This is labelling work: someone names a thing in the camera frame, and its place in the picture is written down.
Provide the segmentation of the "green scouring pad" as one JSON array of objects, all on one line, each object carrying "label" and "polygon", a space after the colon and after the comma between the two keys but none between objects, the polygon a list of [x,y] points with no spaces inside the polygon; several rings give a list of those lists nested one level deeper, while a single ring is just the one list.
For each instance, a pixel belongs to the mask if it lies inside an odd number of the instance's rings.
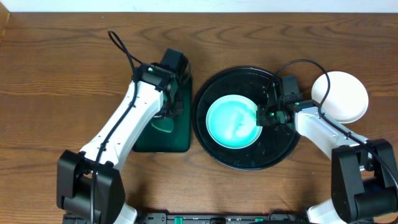
[{"label": "green scouring pad", "polygon": [[172,118],[154,119],[151,125],[158,131],[171,133],[174,129],[174,120]]}]

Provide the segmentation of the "light green plate green stain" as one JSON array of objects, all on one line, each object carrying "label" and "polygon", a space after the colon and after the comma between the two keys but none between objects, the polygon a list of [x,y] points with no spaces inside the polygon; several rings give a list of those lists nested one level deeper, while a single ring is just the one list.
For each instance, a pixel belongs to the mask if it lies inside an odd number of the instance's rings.
[{"label": "light green plate green stain", "polygon": [[241,95],[218,98],[206,114],[206,128],[211,138],[228,149],[242,149],[252,145],[261,135],[257,125],[257,105]]}]

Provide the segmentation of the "white plate green stain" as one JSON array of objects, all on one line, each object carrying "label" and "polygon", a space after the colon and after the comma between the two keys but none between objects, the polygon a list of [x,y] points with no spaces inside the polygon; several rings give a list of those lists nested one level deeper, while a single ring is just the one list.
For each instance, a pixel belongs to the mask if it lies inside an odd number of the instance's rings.
[{"label": "white plate green stain", "polygon": [[330,91],[322,108],[333,119],[343,124],[359,120],[369,105],[369,97],[364,85],[346,72],[328,72],[328,76]]}]

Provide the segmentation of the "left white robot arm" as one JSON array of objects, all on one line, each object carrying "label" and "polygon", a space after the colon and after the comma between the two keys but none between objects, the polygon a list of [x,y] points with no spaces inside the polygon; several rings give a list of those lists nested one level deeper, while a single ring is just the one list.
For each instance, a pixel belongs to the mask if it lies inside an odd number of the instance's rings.
[{"label": "left white robot arm", "polygon": [[66,150],[57,164],[57,207],[88,223],[134,223],[138,211],[125,202],[121,171],[152,119],[189,114],[180,87],[191,65],[143,63],[101,131],[79,152]]}]

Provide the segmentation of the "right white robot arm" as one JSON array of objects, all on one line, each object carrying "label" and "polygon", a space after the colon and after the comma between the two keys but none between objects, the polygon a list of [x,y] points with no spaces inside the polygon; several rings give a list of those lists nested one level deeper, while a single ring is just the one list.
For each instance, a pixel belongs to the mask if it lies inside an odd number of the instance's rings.
[{"label": "right white robot arm", "polygon": [[283,124],[311,140],[331,160],[331,198],[307,210],[311,223],[370,223],[397,212],[397,163],[385,139],[370,140],[334,120],[300,95],[260,104],[258,126]]}]

